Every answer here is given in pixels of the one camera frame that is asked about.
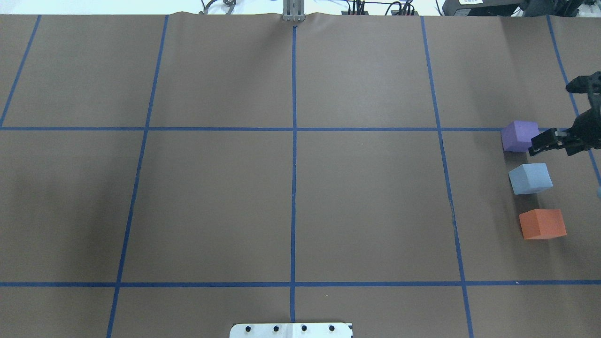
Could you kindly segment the light blue foam block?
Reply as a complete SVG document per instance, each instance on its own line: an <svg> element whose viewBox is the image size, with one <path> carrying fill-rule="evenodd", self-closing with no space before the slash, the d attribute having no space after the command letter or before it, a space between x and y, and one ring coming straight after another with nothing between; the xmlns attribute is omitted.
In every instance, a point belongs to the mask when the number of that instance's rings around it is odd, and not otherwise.
<svg viewBox="0 0 601 338"><path fill-rule="evenodd" d="M514 195L539 194L554 186L545 163L524 163L508 176Z"/></svg>

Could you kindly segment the purple foam block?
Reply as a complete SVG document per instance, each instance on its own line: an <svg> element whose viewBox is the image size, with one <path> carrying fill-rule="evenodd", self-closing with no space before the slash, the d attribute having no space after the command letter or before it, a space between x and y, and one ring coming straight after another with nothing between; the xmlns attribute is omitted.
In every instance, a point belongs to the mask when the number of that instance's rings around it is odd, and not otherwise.
<svg viewBox="0 0 601 338"><path fill-rule="evenodd" d="M515 120L501 131L505 152L526 153L532 146L532 138L539 134L539 125L533 121Z"/></svg>

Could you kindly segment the orange foam block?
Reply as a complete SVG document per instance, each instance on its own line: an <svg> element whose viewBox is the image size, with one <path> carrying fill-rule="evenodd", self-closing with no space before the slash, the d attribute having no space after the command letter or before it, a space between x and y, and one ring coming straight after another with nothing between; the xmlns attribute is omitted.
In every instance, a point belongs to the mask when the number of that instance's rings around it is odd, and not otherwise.
<svg viewBox="0 0 601 338"><path fill-rule="evenodd" d="M567 235L559 209L533 209L519 214L520 229L526 240L554 239Z"/></svg>

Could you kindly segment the black power adapter box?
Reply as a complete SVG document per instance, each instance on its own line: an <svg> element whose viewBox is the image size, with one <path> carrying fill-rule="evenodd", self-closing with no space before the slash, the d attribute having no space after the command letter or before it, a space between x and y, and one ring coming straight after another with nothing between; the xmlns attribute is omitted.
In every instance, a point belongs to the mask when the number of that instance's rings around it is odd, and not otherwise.
<svg viewBox="0 0 601 338"><path fill-rule="evenodd" d="M521 0L445 0L442 5L446 16L511 16Z"/></svg>

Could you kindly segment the aluminium frame post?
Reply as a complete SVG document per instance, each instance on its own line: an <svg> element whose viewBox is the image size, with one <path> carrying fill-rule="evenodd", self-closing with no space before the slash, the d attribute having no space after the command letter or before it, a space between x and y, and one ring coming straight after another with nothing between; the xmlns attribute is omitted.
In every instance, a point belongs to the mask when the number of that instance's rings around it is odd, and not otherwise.
<svg viewBox="0 0 601 338"><path fill-rule="evenodd" d="M303 22L306 19L305 0L283 0L284 22Z"/></svg>

